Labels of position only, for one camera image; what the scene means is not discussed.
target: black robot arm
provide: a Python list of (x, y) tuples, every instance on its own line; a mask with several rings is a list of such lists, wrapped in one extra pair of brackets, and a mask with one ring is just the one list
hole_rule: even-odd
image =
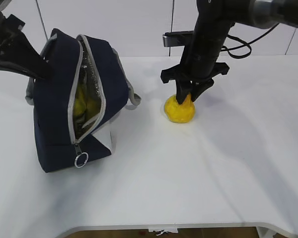
[(194, 102), (214, 84), (213, 77), (229, 67), (217, 63), (234, 23), (261, 29), (277, 23), (298, 27), (298, 0), (197, 0), (199, 16), (194, 31), (165, 33), (165, 47), (185, 46), (180, 64), (163, 70), (163, 83), (176, 82), (176, 99), (182, 104), (190, 93)]

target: white fabric panel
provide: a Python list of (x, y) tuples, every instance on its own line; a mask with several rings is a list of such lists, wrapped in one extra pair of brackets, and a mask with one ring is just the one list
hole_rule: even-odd
[(104, 125), (102, 125), (99, 129), (97, 129), (95, 132), (92, 133), (92, 135), (100, 142), (102, 143), (107, 149), (112, 152), (112, 141), (111, 141), (111, 135), (110, 135), (110, 122), (106, 122)]

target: insulated lunch bag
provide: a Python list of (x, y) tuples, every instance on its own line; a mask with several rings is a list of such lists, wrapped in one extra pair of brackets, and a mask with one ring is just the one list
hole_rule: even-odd
[(34, 105), (34, 133), (45, 172), (111, 155), (109, 120), (141, 98), (126, 79), (108, 42), (54, 29), (41, 56), (52, 66), (50, 79), (29, 79), (26, 100)]

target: black cable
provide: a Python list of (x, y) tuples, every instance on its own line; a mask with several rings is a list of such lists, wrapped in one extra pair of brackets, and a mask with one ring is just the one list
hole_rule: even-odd
[(238, 38), (238, 37), (235, 37), (235, 36), (230, 36), (228, 35), (227, 36), (228, 38), (230, 38), (231, 40), (234, 40), (234, 41), (237, 41), (237, 42), (240, 42), (243, 44), (243, 47), (248, 47), (249, 49), (249, 52), (244, 54), (244, 55), (241, 55), (241, 56), (238, 56), (238, 55), (234, 55), (230, 52), (230, 50), (226, 47), (226, 46), (222, 46), (222, 48), (225, 49), (225, 51), (227, 51), (228, 55), (231, 56), (232, 58), (234, 59), (237, 59), (237, 60), (240, 60), (240, 59), (243, 59), (243, 58), (246, 58), (246, 57), (249, 57), (250, 54), (252, 53), (252, 47), (250, 46), (249, 43), (247, 43), (246, 41), (243, 41), (242, 39)]
[(45, 38), (46, 38), (46, 40), (48, 40), (49, 38), (48, 38), (48, 34), (46, 33), (46, 29), (45, 29), (45, 26), (44, 26), (44, 22), (43, 22), (43, 18), (42, 18), (42, 14), (41, 14), (41, 9), (40, 9), (38, 0), (35, 0), (35, 2), (36, 2), (36, 8), (38, 9), (39, 16), (40, 16), (40, 19), (41, 19), (41, 24), (42, 24), (42, 27), (43, 27)]
[[(234, 50), (238, 50), (238, 49), (241, 49), (241, 48), (244, 48), (244, 47), (248, 47), (248, 45), (251, 45), (251, 44), (253, 44), (253, 43), (259, 41), (260, 39), (264, 38), (265, 36), (267, 36), (267, 35), (268, 35), (269, 33), (271, 33), (271, 32), (272, 32), (278, 25), (279, 25), (279, 23), (276, 24), (275, 26), (273, 26), (272, 28), (270, 28), (268, 31), (266, 31), (263, 35), (257, 37), (255, 40), (253, 40), (253, 41), (251, 41), (251, 42), (248, 42), (247, 44), (243, 44), (243, 45), (241, 45), (241, 46), (237, 46), (237, 47), (233, 47), (233, 48), (229, 48), (229, 49), (228, 49), (227, 47), (223, 47), (224, 49), (222, 49), (221, 52), (234, 51)], [(230, 36), (230, 35), (228, 35), (228, 37), (229, 37), (230, 39), (235, 38), (234, 36)]]

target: white tabletop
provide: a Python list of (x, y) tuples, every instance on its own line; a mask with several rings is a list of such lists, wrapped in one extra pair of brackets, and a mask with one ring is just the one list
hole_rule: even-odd
[(298, 57), (221, 58), (231, 70), (169, 122), (179, 58), (122, 58), (143, 100), (112, 123), (115, 152), (46, 174), (36, 154), (27, 79), (0, 72), (0, 238), (78, 230), (263, 226), (298, 235)]

